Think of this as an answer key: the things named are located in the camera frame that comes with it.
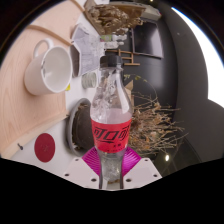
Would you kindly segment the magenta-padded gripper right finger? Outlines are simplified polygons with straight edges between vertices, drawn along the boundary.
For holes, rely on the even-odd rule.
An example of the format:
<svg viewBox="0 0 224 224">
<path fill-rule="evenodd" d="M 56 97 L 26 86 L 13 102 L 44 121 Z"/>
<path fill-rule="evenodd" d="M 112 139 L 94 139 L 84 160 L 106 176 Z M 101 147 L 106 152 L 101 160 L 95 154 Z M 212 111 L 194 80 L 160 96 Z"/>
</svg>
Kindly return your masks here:
<svg viewBox="0 0 224 224">
<path fill-rule="evenodd" d="M 123 157 L 121 175 L 122 189 L 140 188 L 161 178 L 152 161 L 149 158 L 141 158 L 130 147 Z"/>
</svg>

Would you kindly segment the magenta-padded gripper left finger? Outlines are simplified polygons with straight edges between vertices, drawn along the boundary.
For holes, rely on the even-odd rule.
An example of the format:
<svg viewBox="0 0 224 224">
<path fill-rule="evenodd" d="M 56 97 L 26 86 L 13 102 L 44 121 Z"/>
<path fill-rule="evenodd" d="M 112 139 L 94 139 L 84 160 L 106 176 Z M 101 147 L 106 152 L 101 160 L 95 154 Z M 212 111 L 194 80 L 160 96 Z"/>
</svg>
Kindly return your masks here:
<svg viewBox="0 0 224 224">
<path fill-rule="evenodd" d="M 95 148 L 82 157 L 74 158 L 64 172 L 64 178 L 81 187 L 100 188 L 101 163 Z"/>
</svg>

